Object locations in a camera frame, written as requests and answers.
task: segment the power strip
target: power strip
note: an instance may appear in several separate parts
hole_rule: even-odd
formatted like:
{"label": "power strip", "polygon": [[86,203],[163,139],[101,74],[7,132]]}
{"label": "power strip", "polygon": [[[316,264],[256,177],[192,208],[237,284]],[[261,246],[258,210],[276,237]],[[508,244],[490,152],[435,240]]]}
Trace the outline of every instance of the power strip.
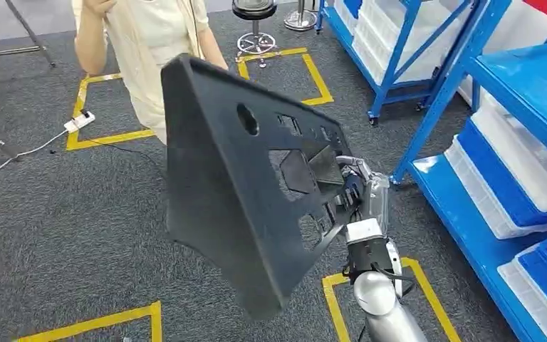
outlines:
{"label": "power strip", "polygon": [[81,128],[95,121],[95,115],[90,111],[82,109],[80,110],[80,112],[81,115],[73,118],[72,120],[64,124],[64,127],[66,128],[68,133],[74,133],[77,130],[80,130]]}

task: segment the rectangular cutout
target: rectangular cutout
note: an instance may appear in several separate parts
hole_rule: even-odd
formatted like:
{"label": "rectangular cutout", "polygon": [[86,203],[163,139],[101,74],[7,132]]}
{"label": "rectangular cutout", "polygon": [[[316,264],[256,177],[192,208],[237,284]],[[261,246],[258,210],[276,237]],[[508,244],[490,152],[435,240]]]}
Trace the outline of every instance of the rectangular cutout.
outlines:
{"label": "rectangular cutout", "polygon": [[324,128],[324,126],[320,126],[320,129],[322,130],[322,135],[324,136],[324,139],[330,141],[330,135],[328,134],[328,131]]}
{"label": "rectangular cutout", "polygon": [[295,118],[288,115],[279,114],[278,120],[280,121],[280,125],[288,128],[288,130],[291,131],[292,135],[296,137],[300,137],[303,135],[303,133],[301,132],[301,128],[298,126]]}

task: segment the woman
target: woman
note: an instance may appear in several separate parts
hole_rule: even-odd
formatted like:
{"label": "woman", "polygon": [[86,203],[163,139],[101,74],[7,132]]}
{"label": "woman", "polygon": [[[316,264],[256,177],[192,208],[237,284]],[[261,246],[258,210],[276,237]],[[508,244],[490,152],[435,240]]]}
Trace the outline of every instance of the woman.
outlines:
{"label": "woman", "polygon": [[167,143],[160,69],[191,53],[227,69],[209,28],[204,0],[72,0],[80,66],[99,74],[108,41],[140,123]]}

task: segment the woman's hand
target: woman's hand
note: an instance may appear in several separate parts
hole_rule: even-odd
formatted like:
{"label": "woman's hand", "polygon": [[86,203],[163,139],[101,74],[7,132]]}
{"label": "woman's hand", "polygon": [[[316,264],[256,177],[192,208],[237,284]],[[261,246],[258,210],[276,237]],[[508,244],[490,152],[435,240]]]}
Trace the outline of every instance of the woman's hand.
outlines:
{"label": "woman's hand", "polygon": [[83,6],[100,18],[116,5],[116,0],[83,0]]}

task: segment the gray carpet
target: gray carpet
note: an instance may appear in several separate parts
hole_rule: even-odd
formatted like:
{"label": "gray carpet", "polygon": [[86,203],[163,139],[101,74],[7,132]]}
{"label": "gray carpet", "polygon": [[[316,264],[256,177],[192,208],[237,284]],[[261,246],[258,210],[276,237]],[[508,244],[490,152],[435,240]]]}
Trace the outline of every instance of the gray carpet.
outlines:
{"label": "gray carpet", "polygon": [[[262,23],[282,48],[306,46],[334,97],[318,109],[339,120],[351,148],[379,171],[390,172],[422,114],[414,103],[384,107],[380,126],[365,112],[373,92],[329,30],[284,29],[281,15]],[[230,66],[235,40],[250,23],[230,12],[211,15]],[[62,131],[82,77],[73,52],[73,34],[43,37],[58,61],[48,68],[40,55],[0,57],[0,137],[23,150]],[[18,41],[2,41],[0,47]],[[116,71],[110,55],[106,73]],[[249,64],[251,78],[299,100],[317,95],[303,61],[274,58],[266,69]],[[120,81],[90,87],[87,108],[98,117],[83,138],[139,128]],[[422,151],[445,149],[463,126],[467,107],[455,98]],[[118,144],[141,155],[100,146],[65,151],[65,138],[0,172],[0,339],[15,338],[77,321],[162,302],[166,341],[337,341],[321,279],[345,262],[336,241],[296,289],[286,310],[271,321],[252,321],[237,305],[218,269],[191,250],[172,244],[165,231],[165,147],[156,138]],[[0,163],[5,157],[0,153]],[[460,338],[516,341],[474,272],[417,187],[392,192],[390,235],[403,255],[420,261]],[[337,297],[350,336],[363,318],[350,288]],[[422,292],[406,299],[431,341],[446,341]],[[147,319],[84,334],[86,339],[122,336],[146,341]]]}

